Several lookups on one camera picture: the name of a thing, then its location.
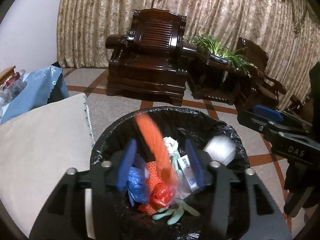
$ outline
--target chair backrest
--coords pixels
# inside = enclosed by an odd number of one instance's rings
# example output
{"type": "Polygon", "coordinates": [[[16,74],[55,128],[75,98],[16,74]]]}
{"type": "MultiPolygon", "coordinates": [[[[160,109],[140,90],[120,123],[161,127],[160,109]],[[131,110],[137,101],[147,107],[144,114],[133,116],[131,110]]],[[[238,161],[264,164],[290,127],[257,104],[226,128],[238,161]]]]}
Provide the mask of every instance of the chair backrest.
{"type": "Polygon", "coordinates": [[[187,17],[158,9],[135,10],[128,45],[136,52],[172,57],[182,46],[187,17]]]}
{"type": "Polygon", "coordinates": [[[259,45],[239,37],[236,50],[238,49],[237,54],[243,55],[246,60],[254,64],[258,70],[263,73],[266,72],[269,56],[259,45]]]}

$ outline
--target beige cushion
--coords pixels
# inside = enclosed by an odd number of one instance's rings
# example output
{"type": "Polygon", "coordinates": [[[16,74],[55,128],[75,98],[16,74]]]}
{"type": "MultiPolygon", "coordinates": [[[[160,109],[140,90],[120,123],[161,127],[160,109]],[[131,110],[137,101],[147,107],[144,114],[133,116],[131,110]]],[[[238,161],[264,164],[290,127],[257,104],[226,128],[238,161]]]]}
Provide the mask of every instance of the beige cushion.
{"type": "Polygon", "coordinates": [[[26,236],[65,171],[89,169],[93,139],[84,96],[36,108],[0,125],[0,198],[26,236]]]}

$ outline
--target white wall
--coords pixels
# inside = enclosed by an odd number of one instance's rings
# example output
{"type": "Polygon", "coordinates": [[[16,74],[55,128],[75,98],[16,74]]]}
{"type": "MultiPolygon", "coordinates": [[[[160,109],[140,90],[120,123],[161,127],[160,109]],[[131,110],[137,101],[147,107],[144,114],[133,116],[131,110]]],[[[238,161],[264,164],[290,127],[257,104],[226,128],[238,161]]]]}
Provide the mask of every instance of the white wall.
{"type": "Polygon", "coordinates": [[[31,72],[57,61],[60,0],[15,0],[0,24],[0,71],[31,72]]]}

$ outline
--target tiled floor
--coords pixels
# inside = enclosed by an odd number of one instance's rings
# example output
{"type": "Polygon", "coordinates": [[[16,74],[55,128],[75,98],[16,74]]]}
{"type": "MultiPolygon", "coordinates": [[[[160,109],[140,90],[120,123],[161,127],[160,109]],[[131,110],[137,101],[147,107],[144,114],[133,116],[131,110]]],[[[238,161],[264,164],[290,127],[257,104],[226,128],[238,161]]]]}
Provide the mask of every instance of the tiled floor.
{"type": "MultiPolygon", "coordinates": [[[[87,102],[90,108],[95,140],[99,138],[100,134],[110,124],[127,113],[146,107],[170,105],[162,102],[107,96],[107,69],[64,69],[63,73],[71,96],[84,92],[88,97],[87,102]]],[[[283,190],[285,171],[288,168],[287,161],[271,154],[270,144],[264,141],[259,133],[238,123],[236,118],[237,111],[234,106],[208,100],[195,100],[191,95],[188,84],[186,85],[187,89],[183,97],[182,107],[202,111],[233,126],[241,137],[249,156],[250,165],[261,178],[283,212],[284,199],[288,194],[283,190]]],[[[292,231],[292,235],[295,236],[304,226],[304,212],[300,211],[299,215],[295,218],[283,215],[289,229],[292,231]]]]}

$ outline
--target wooden side table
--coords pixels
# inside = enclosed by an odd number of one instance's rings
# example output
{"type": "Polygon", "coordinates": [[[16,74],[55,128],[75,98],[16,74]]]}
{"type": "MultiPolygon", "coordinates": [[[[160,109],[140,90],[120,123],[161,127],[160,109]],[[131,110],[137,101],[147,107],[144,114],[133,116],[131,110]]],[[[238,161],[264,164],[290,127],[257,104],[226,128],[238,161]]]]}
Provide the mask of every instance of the wooden side table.
{"type": "Polygon", "coordinates": [[[207,99],[233,105],[240,93],[240,83],[248,76],[235,71],[229,64],[210,58],[209,54],[198,53],[191,63],[188,83],[194,99],[207,99]]]}

